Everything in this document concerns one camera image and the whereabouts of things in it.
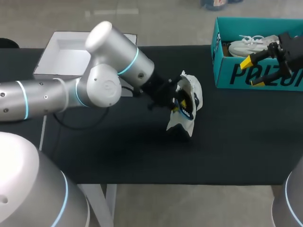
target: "shoe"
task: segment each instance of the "shoe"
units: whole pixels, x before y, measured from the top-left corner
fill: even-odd
[[[187,75],[184,71],[178,82],[177,92],[181,93],[184,100],[175,99],[177,106],[170,113],[167,131],[180,131],[182,129],[189,137],[193,134],[196,112],[202,108],[203,97],[201,84],[195,76]]]
[[[243,37],[241,41],[234,41],[229,46],[228,50],[234,57],[248,57],[252,53],[258,53],[266,50],[270,43],[278,43],[279,38],[276,35],[263,37],[256,35],[254,37],[240,35]]]

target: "black table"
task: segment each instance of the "black table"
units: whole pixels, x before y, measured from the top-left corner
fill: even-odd
[[[200,80],[204,106],[192,140],[168,135],[169,111],[149,111],[148,97],[122,97],[93,130],[60,128],[51,115],[47,117],[43,151],[60,169],[76,183],[283,183],[302,155],[302,93],[216,89],[209,46],[141,50],[162,76],[173,78],[185,70]],[[0,55],[29,75],[34,67],[25,66],[37,63],[37,52]],[[104,109],[72,109],[64,122],[82,127],[103,113]]]

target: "shoe box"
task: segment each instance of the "shoe box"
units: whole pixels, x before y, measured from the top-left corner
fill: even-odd
[[[267,58],[253,67],[241,70],[245,57],[232,57],[228,43],[241,40],[240,35],[267,37],[288,32],[303,35],[303,19],[217,17],[211,45],[214,80],[217,88],[303,91],[303,71],[293,72],[290,79],[277,79],[265,86],[252,86],[250,81],[278,70],[276,59]]]

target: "concrete floor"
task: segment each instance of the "concrete floor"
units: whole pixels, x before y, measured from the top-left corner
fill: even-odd
[[[302,0],[244,0],[225,10],[199,0],[2,0],[0,36],[43,48],[55,30],[89,31],[102,20],[138,45],[210,44],[217,16],[302,17]],[[116,227],[270,227],[270,186],[119,185]]]

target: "white tray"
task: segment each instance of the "white tray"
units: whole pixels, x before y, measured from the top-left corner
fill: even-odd
[[[85,41],[89,32],[54,32],[44,50],[36,68],[36,79],[71,79],[82,76],[90,61],[90,54],[85,50]],[[137,35],[125,34],[134,44]],[[133,88],[124,80],[122,86]],[[132,96],[128,90],[122,91],[122,96]]]

